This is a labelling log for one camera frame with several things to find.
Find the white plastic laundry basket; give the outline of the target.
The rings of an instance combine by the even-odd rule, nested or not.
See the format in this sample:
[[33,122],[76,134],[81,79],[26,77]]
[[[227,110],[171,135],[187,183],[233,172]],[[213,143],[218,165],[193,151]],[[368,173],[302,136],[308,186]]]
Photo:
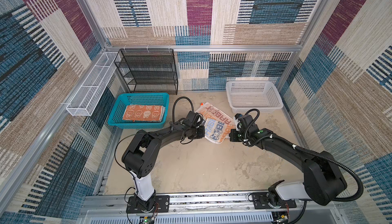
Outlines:
[[226,83],[226,93],[233,113],[258,109],[260,113],[271,113],[283,108],[282,98],[270,81],[236,80]]

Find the orange and cream towel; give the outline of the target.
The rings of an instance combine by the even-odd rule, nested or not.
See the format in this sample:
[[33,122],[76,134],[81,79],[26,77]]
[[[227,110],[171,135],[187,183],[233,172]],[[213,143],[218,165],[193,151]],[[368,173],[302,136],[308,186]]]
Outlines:
[[160,105],[128,105],[123,120],[132,122],[161,122],[166,108]]

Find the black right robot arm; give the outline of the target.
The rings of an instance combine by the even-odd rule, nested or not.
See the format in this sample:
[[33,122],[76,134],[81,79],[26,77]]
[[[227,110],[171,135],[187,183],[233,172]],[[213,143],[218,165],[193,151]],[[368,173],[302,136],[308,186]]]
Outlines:
[[347,182],[330,153],[323,151],[320,156],[314,156],[304,152],[273,131],[259,129],[249,114],[236,114],[234,118],[236,127],[229,134],[231,142],[242,142],[245,146],[273,153],[303,173],[302,182],[281,180],[268,188],[267,197],[272,206],[293,199],[311,200],[325,206],[346,190]]

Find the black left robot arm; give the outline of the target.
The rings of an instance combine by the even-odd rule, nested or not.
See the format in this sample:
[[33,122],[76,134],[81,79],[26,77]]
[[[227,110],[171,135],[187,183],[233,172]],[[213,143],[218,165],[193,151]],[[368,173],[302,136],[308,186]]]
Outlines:
[[135,194],[130,198],[131,206],[142,212],[157,209],[151,171],[160,149],[175,141],[182,143],[189,139],[192,142],[204,138],[203,120],[200,113],[190,111],[187,117],[171,122],[167,128],[154,132],[140,130],[136,133],[121,157],[124,168],[132,175],[135,183]]

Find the teal plastic basket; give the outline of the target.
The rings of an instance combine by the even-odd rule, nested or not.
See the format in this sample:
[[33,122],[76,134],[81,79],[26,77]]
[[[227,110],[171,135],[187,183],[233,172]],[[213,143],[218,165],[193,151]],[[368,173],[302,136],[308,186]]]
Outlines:
[[[166,108],[161,122],[132,122],[123,120],[122,116],[128,105],[160,105]],[[161,129],[168,114],[169,94],[168,93],[125,93],[121,94],[112,109],[108,119],[108,124],[121,129]]]

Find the aluminium frame post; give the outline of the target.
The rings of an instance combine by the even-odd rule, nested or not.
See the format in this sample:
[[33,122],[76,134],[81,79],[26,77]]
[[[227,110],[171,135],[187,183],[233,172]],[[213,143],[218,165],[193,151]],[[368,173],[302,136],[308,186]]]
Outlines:
[[284,72],[282,73],[282,76],[280,77],[279,81],[276,83],[276,87],[278,91],[281,91],[283,85],[285,84],[286,80],[288,79],[294,65],[296,64],[299,55],[303,51],[305,45],[308,43],[310,36],[312,32],[314,31],[314,28],[320,21],[321,15],[324,12],[324,9],[326,8],[329,0],[318,0],[311,16],[309,17],[309,22],[308,25],[305,28],[305,31],[300,39],[300,49],[298,51],[293,52],[291,55],[287,66],[285,67]]

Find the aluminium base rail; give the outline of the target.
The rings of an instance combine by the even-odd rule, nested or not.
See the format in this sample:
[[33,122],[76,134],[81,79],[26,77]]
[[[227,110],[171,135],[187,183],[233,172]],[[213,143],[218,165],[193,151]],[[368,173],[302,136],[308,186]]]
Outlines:
[[86,197],[79,224],[344,224],[333,203],[289,200],[272,208],[265,190],[163,193],[156,205],[142,211],[124,195]]

